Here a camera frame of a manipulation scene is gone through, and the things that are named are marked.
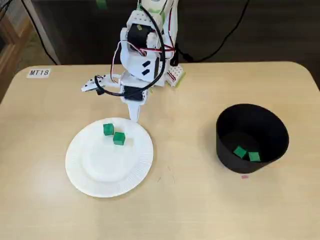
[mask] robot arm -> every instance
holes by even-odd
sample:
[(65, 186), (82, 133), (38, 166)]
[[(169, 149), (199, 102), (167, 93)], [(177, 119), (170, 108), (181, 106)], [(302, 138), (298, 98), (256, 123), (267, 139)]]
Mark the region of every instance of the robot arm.
[[(113, 74), (113, 57), (110, 75), (96, 76), (85, 84), (82, 91), (97, 90), (100, 95), (110, 93), (102, 88), (104, 86), (119, 87), (119, 93), (112, 95), (120, 96), (128, 104), (130, 118), (137, 122), (140, 106), (148, 98), (149, 88), (146, 85), (154, 83), (164, 86), (167, 81), (174, 87), (183, 76), (184, 72), (179, 65), (170, 66), (178, 32), (178, 1), (139, 0), (137, 9), (131, 13), (126, 27), (120, 33), (120, 59), (126, 71), (121, 76)], [(114, 77), (119, 79), (118, 82), (114, 81)]]

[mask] beige table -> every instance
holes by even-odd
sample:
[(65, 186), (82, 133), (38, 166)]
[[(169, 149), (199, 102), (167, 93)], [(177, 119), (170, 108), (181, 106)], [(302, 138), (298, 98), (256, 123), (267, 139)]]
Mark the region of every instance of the beige table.
[[(65, 153), (86, 125), (128, 117), (113, 96), (82, 93), (109, 68), (19, 72), (0, 105), (1, 240), (319, 240), (320, 92), (291, 62), (186, 64), (177, 89), (154, 88), (139, 123), (154, 162), (146, 179), (112, 199), (77, 191)], [(242, 179), (217, 159), (220, 112), (254, 103), (289, 131), (283, 158)]]

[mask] floor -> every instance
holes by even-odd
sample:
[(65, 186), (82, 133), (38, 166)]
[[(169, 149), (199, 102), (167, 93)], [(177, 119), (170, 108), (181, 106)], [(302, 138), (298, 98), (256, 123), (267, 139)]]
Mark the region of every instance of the floor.
[(46, 55), (38, 35), (34, 32), (21, 54), (15, 73), (37, 65), (53, 65), (53, 62)]

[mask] black bowl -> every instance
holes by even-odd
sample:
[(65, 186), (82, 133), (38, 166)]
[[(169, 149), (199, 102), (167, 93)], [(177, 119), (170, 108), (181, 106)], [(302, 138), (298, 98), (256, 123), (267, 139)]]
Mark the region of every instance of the black bowl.
[[(237, 104), (224, 110), (216, 122), (216, 153), (230, 170), (248, 174), (278, 160), (287, 151), (289, 134), (271, 111), (253, 104)], [(244, 157), (234, 153), (246, 150)], [(248, 152), (258, 152), (260, 161), (250, 161)]]

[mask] dark background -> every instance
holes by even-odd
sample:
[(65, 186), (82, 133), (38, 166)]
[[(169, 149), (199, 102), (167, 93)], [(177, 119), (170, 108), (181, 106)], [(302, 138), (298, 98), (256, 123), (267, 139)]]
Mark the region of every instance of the dark background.
[(6, 46), (6, 42), (0, 35), (0, 53), (1, 53), (2, 49), (5, 48), (5, 46)]
[[(33, 0), (62, 64), (110, 64), (136, 0)], [(246, 0), (179, 0), (179, 48), (195, 58), (213, 52), (238, 21)], [(320, 1), (251, 0), (244, 19), (207, 62), (293, 61), (320, 87)]]

